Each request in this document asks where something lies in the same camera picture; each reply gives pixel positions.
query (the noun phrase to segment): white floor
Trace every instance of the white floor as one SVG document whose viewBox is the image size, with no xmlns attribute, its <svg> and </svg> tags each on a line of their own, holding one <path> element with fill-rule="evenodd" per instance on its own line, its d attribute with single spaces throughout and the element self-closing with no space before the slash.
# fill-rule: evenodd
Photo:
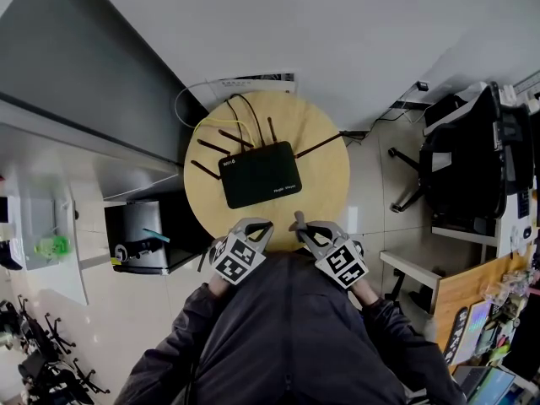
<svg viewBox="0 0 540 405">
<path fill-rule="evenodd" d="M 410 112 L 414 121 L 419 114 Z M 396 116 L 390 112 L 386 117 Z M 351 181 L 347 206 L 340 218 L 343 228 L 359 240 L 370 269 L 369 281 L 377 292 L 389 292 L 395 279 L 391 269 L 383 269 L 379 252 L 383 250 L 406 257 L 424 267 L 439 267 L 447 273 L 461 271 L 479 257 L 476 245 L 432 235 L 429 210 L 420 200 L 404 213 L 393 213 L 389 206 L 401 202 L 418 185 L 418 174 L 387 153 L 395 147 L 418 159 L 423 142 L 423 123 L 404 120 L 379 121 L 362 142 L 348 146 Z M 108 251 L 103 204 L 79 205 L 78 243 L 82 258 Z M 62 318 L 62 333 L 77 343 L 73 357 L 83 367 L 97 371 L 98 385 L 111 390 L 96 397 L 98 403 L 113 403 L 132 366 L 147 349 L 170 331 L 170 324 L 181 310 L 186 297 L 211 272 L 208 264 L 197 273 L 196 262 L 169 277 L 114 273 L 108 264 L 84 270 L 89 305 L 81 306 L 54 291 L 33 291 L 24 273 L 12 275 L 15 294 L 30 299 L 30 313 L 44 322 L 51 312 Z M 406 288 L 414 288 L 406 282 Z"/>
</svg>

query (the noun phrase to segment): black router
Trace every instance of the black router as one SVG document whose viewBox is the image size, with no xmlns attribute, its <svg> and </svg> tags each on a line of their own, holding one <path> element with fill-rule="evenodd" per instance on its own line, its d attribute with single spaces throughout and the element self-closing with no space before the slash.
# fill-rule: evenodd
<svg viewBox="0 0 540 405">
<path fill-rule="evenodd" d="M 270 117 L 268 125 L 272 133 L 273 144 L 266 145 L 264 143 L 259 127 L 262 144 L 260 148 L 254 148 L 253 144 L 219 129 L 221 135 L 240 143 L 242 152 L 239 154 L 230 155 L 230 152 L 224 148 L 207 143 L 202 139 L 197 140 L 205 147 L 227 154 L 226 158 L 222 158 L 218 162 L 220 175 L 213 173 L 196 160 L 192 160 L 192 164 L 223 182 L 225 198 L 230 208 L 251 206 L 300 192 L 302 182 L 296 166 L 296 159 L 342 136 L 341 133 L 338 133 L 316 146 L 294 154 L 290 143 L 278 142 L 276 139 Z"/>
</svg>

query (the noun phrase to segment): black office chair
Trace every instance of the black office chair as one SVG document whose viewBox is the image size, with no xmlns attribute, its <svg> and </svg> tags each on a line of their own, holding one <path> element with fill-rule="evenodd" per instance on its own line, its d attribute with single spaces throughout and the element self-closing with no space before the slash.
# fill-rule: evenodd
<svg viewBox="0 0 540 405">
<path fill-rule="evenodd" d="M 416 193 L 403 205 L 392 204 L 391 210 L 403 212 L 425 196 L 437 214 L 500 218 L 507 194 L 515 190 L 509 181 L 517 181 L 516 186 L 532 184 L 529 148 L 532 151 L 527 109 L 502 106 L 499 88 L 491 83 L 464 117 L 441 124 L 426 138 L 419 163 L 396 148 L 388 150 L 391 157 L 398 157 L 418 172 L 419 183 Z M 450 154 L 451 163 L 433 171 L 437 154 Z M 518 163 L 524 172 L 518 172 Z"/>
<path fill-rule="evenodd" d="M 91 377 L 93 374 L 95 374 L 95 370 L 92 369 L 87 375 L 85 375 L 81 368 L 78 366 L 77 362 L 78 359 L 73 359 L 73 364 L 75 365 L 75 370 L 77 371 L 77 376 L 80 379 L 80 383 L 82 386 L 89 388 L 94 393 L 103 393 L 105 395 L 111 393 L 109 389 L 103 390 L 92 382 Z"/>
<path fill-rule="evenodd" d="M 6 332 L 14 336 L 20 335 L 21 316 L 7 300 L 0 301 L 0 332 Z"/>
<path fill-rule="evenodd" d="M 31 383 L 30 394 L 39 398 L 36 403 L 76 401 L 87 405 L 94 404 L 82 380 L 78 380 L 71 370 L 51 365 L 39 351 L 32 353 L 19 365 L 19 373 L 23 380 Z"/>
<path fill-rule="evenodd" d="M 60 361 L 62 351 L 48 337 L 47 332 L 43 330 L 43 327 L 41 327 L 37 320 L 27 317 L 22 326 L 22 330 L 26 340 L 34 341 L 35 346 L 40 350 L 41 355 L 47 363 L 56 363 Z"/>
<path fill-rule="evenodd" d="M 54 325 L 51 325 L 51 322 L 49 321 L 49 316 L 51 316 L 51 314 L 49 312 L 47 312 L 45 314 L 45 321 L 47 322 L 47 326 L 49 326 L 49 330 L 47 330 L 46 333 L 51 335 L 51 339 L 57 341 L 58 346 L 62 349 L 62 351 L 65 354 L 70 354 L 71 349 L 66 349 L 66 347 L 64 347 L 64 345 L 66 345 L 68 347 L 73 347 L 73 348 L 76 347 L 77 345 L 75 344 L 75 342 L 68 342 L 66 339 L 64 339 L 63 337 L 61 337 L 58 334 L 58 328 L 57 328 L 58 327 L 58 322 L 61 322 L 62 319 L 61 318 L 55 318 Z"/>
</svg>

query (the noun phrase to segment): cable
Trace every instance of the cable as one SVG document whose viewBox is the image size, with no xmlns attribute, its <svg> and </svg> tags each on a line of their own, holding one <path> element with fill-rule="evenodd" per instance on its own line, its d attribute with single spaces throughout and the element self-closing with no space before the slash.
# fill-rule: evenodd
<svg viewBox="0 0 540 405">
<path fill-rule="evenodd" d="M 180 120 L 180 122 L 184 125 L 184 126 L 187 126 L 187 127 L 190 127 L 191 129 L 195 129 L 195 126 L 192 126 L 192 125 L 188 125 L 185 121 L 183 121 L 181 119 L 181 117 L 178 115 L 178 110 L 176 109 L 176 103 L 178 102 L 178 98 L 185 92 L 185 91 L 188 91 L 189 89 L 192 89 L 193 87 L 197 87 L 198 85 L 203 85 L 203 84 L 210 84 L 208 81 L 201 81 L 200 83 L 195 83 L 195 84 L 192 84 L 192 85 L 188 85 L 187 87 L 184 87 L 184 89 L 180 90 L 180 93 L 176 95 L 175 97 L 175 104 L 174 104 L 174 109 L 175 109 L 175 114 L 176 114 L 176 118 L 178 120 Z"/>
<path fill-rule="evenodd" d="M 217 118 L 205 117 L 193 128 L 193 133 L 195 133 L 197 131 L 199 126 L 201 126 L 205 120 L 210 120 L 211 122 L 219 122 L 219 123 L 241 124 L 246 129 L 247 134 L 250 136 L 251 144 L 255 145 L 255 143 L 253 142 L 253 136 L 251 135 L 249 127 L 243 121 L 240 121 L 240 120 L 238 120 L 238 121 L 237 120 L 219 120 Z"/>
<path fill-rule="evenodd" d="M 432 105 L 428 106 L 428 107 L 424 110 L 424 112 L 422 113 L 422 116 L 420 116 L 420 117 L 419 117 L 417 120 L 415 120 L 415 121 L 411 121 L 411 123 L 412 123 L 412 124 L 418 123 L 420 120 L 422 120 L 422 117 L 424 116 L 425 112 L 426 112 L 429 108 L 431 108 L 433 105 L 435 105 L 435 104 L 432 104 Z"/>
<path fill-rule="evenodd" d="M 236 94 L 233 94 L 232 96 L 230 96 L 230 98 L 232 99 L 232 98 L 235 98 L 236 96 L 241 97 L 249 105 L 249 107 L 251 109 L 251 112 L 253 113 L 253 117 L 255 117 L 256 126 L 259 129 L 259 136 L 261 137 L 261 145 L 264 147 L 266 144 L 264 143 L 264 139 L 262 138 L 261 125 L 259 124 L 259 119 L 257 118 L 257 114 L 255 113 L 255 110 L 251 106 L 250 101 L 248 99 L 246 99 L 243 94 L 236 93 Z"/>
<path fill-rule="evenodd" d="M 406 103 L 406 100 L 407 100 L 407 97 L 414 91 L 415 89 L 415 85 L 413 87 L 411 87 L 409 90 L 407 90 L 405 93 L 403 93 L 399 99 L 403 98 L 403 105 L 401 108 L 399 108 L 399 110 L 402 110 L 403 108 L 405 108 L 405 103 Z M 401 116 L 405 116 L 405 118 L 407 118 L 407 120 L 409 121 L 409 123 L 412 123 L 409 118 L 407 117 L 407 113 L 410 111 L 410 110 L 406 110 L 404 112 L 402 112 L 399 116 L 397 117 L 394 117 L 394 118 L 382 118 L 384 117 L 386 114 L 388 114 L 391 110 L 394 110 L 395 108 L 389 108 L 388 111 L 386 111 L 385 113 L 381 114 L 380 116 L 378 116 L 375 121 L 373 122 L 373 124 L 371 125 L 370 127 L 370 130 L 368 131 L 368 133 L 366 134 L 366 136 L 364 137 L 364 139 L 366 139 L 371 131 L 373 131 L 373 128 L 375 127 L 375 125 L 377 124 L 378 121 L 382 120 L 384 122 L 395 122 L 399 117 Z"/>
<path fill-rule="evenodd" d="M 240 133 L 240 139 L 244 140 L 244 138 L 242 137 L 242 129 L 240 128 L 240 123 L 238 122 L 238 115 L 236 114 L 236 111 L 233 108 L 233 106 L 230 104 L 229 100 L 226 99 L 225 102 L 227 102 L 227 105 L 229 106 L 230 110 L 233 111 L 233 114 L 235 115 L 236 126 L 238 126 L 238 132 Z M 242 152 L 246 151 L 246 148 L 244 147 L 244 144 L 241 144 L 240 148 L 241 148 Z"/>
</svg>

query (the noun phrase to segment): computer monitor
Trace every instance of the computer monitor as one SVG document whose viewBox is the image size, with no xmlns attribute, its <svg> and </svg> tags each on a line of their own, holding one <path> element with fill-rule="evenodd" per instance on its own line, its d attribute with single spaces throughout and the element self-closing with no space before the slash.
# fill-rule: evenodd
<svg viewBox="0 0 540 405">
<path fill-rule="evenodd" d="M 497 405 L 512 386 L 515 376 L 488 366 L 458 366 L 454 373 L 467 403 Z"/>
</svg>

